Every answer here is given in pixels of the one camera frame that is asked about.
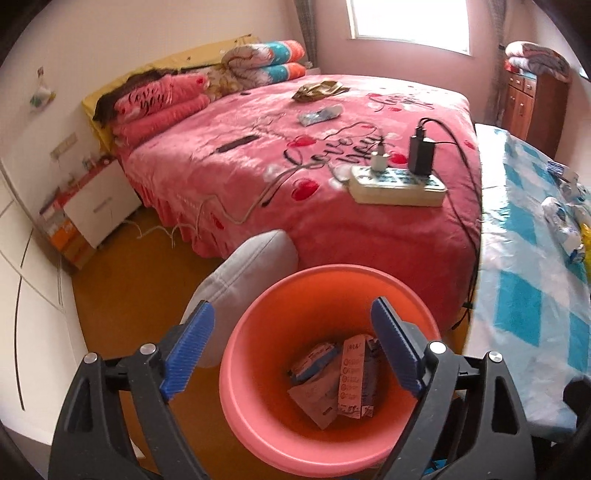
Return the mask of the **orange printed wrapper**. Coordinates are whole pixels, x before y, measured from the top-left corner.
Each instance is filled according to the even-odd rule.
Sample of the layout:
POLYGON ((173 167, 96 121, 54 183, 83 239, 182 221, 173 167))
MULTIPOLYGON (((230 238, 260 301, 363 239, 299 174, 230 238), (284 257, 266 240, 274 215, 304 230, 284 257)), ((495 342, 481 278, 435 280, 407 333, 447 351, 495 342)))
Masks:
POLYGON ((353 336, 342 345, 339 415, 356 420, 374 415, 379 353, 379 341, 367 334, 353 336))

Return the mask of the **pink plastic trash bucket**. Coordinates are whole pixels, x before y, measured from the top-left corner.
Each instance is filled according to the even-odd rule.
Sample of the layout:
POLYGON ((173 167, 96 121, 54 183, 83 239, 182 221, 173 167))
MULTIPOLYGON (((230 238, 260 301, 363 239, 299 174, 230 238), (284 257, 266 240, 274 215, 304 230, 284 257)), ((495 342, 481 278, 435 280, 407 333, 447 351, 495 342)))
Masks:
POLYGON ((242 315, 225 347, 219 395, 235 437, 283 472, 353 474, 384 462, 415 407, 370 322, 384 297, 426 338, 440 333, 409 287, 369 267, 290 275, 242 315))

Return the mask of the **yellow red snack bag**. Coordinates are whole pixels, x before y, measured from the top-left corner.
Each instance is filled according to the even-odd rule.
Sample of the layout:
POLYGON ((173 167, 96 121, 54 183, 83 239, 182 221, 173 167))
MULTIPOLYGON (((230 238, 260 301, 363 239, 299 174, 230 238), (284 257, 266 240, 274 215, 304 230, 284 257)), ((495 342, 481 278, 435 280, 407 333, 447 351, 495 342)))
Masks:
POLYGON ((580 224, 581 241, 585 249, 584 265, 588 283, 591 283, 591 228, 585 224, 580 224))

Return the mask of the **white bedside cabinet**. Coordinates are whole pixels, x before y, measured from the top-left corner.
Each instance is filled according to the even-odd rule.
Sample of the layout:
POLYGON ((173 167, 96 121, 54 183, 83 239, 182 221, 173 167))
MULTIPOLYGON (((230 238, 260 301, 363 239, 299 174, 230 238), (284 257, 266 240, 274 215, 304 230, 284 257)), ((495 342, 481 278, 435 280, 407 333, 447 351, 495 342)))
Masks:
POLYGON ((97 248, 141 201, 117 160, 109 161, 64 204, 66 216, 97 248))

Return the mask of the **white usb charger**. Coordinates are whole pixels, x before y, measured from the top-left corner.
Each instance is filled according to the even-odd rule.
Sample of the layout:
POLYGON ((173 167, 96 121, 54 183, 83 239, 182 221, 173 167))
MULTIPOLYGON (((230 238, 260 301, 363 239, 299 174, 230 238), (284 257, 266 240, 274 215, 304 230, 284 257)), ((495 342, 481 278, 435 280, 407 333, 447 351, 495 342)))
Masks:
POLYGON ((370 158, 370 169, 376 173, 383 173, 389 166, 389 154, 386 152, 386 146, 383 142, 379 142, 376 149, 372 152, 370 158))

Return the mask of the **black power adapter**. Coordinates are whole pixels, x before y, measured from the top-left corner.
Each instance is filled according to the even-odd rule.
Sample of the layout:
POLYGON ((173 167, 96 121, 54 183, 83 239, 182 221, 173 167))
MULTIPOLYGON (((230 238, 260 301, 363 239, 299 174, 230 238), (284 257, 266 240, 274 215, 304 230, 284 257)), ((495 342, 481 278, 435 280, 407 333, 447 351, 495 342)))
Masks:
POLYGON ((410 138, 408 170, 419 177, 429 177, 433 171, 436 142, 426 136, 425 128, 418 125, 410 138))

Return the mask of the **folded pink love blanket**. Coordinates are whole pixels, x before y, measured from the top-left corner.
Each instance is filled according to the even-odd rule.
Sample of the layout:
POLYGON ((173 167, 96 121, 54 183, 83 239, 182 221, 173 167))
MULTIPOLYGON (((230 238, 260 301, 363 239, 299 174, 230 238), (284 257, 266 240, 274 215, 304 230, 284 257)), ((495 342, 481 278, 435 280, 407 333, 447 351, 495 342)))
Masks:
POLYGON ((119 145, 135 147, 211 103, 204 74, 164 75, 132 90, 114 105, 111 132, 119 145))

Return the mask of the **brown wooden dresser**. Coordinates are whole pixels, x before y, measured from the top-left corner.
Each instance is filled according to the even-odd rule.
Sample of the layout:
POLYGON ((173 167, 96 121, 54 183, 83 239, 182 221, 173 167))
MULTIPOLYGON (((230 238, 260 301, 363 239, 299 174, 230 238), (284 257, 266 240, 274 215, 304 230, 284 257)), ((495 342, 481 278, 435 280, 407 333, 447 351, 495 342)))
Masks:
POLYGON ((570 85, 549 74, 505 73, 503 129, 554 159, 570 85))

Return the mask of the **olive crumpled cloth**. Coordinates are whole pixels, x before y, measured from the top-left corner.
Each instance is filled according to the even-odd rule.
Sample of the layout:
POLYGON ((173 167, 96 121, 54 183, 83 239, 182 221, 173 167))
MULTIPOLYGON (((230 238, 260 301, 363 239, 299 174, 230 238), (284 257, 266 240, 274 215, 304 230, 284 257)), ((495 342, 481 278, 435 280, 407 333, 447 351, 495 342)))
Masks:
POLYGON ((298 103, 312 103, 325 98, 331 98, 349 92, 349 87, 334 80, 324 80, 320 83, 304 84, 295 91, 293 99, 298 103))

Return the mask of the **folded bedding on dresser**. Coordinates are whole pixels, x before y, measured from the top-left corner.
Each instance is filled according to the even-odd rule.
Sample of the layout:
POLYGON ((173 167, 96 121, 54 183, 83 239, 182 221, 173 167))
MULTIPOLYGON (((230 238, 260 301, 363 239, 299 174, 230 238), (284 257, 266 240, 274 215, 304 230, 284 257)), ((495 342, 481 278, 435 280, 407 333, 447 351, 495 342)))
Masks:
POLYGON ((568 61, 551 48, 527 41, 514 41, 505 48, 507 62, 514 68, 537 76, 548 74, 563 83, 571 82, 568 61))

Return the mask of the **colourful folded quilt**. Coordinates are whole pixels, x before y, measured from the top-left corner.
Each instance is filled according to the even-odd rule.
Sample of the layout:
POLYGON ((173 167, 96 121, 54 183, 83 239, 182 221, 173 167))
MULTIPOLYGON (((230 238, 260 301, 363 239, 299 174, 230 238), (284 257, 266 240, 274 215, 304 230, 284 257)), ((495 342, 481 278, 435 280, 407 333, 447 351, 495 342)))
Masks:
POLYGON ((283 83, 303 77, 305 51, 296 40, 238 45, 221 62, 205 67, 206 94, 211 101, 245 90, 283 83))

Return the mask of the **yellow headboard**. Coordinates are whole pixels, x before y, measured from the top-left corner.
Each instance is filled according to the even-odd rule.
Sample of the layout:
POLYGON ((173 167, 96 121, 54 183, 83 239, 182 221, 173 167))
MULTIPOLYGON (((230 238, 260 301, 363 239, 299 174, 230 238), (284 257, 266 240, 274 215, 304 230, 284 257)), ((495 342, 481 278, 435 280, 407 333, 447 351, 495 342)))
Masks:
POLYGON ((181 70, 199 69, 208 65, 219 64, 221 63, 223 55, 231 48, 257 42, 259 42, 259 37, 247 34, 229 40, 204 44, 177 52, 137 67, 136 69, 115 78, 110 83, 107 83, 97 91, 86 96, 82 100, 81 106, 87 116, 92 133, 99 142, 99 150, 101 152, 111 152, 113 137, 109 127, 102 128, 98 122, 93 120, 96 104, 101 96, 123 85, 130 76, 142 74, 150 70, 172 70, 178 72, 181 70))

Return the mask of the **bright window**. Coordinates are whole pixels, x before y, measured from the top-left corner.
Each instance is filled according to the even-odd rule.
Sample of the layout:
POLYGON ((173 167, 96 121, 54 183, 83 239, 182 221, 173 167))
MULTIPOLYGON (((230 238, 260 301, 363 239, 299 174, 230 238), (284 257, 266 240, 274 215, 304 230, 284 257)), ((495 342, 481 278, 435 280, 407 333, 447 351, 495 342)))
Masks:
POLYGON ((467 1, 353 0, 346 2, 352 37, 471 54, 467 1))

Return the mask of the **grey curtain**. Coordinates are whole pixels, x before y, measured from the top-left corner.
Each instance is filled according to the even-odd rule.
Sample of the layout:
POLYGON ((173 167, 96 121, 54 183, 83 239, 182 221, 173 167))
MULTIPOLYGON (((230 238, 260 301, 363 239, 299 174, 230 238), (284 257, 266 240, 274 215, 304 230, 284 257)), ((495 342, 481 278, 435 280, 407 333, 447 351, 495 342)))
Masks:
POLYGON ((300 23, 301 34, 303 34, 308 61, 311 62, 312 66, 318 67, 318 42, 314 1, 294 0, 294 7, 297 12, 297 20, 300 23))

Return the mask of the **wall socket plate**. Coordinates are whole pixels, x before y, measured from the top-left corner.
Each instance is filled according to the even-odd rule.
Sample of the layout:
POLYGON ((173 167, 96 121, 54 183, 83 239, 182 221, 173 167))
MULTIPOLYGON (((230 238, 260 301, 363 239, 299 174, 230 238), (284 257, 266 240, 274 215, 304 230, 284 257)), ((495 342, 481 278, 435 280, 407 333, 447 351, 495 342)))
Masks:
POLYGON ((73 145, 77 143, 77 135, 75 132, 72 132, 68 135, 64 140, 62 140, 56 147, 54 147, 50 152, 50 158, 53 161, 58 161, 59 158, 66 153, 73 145))

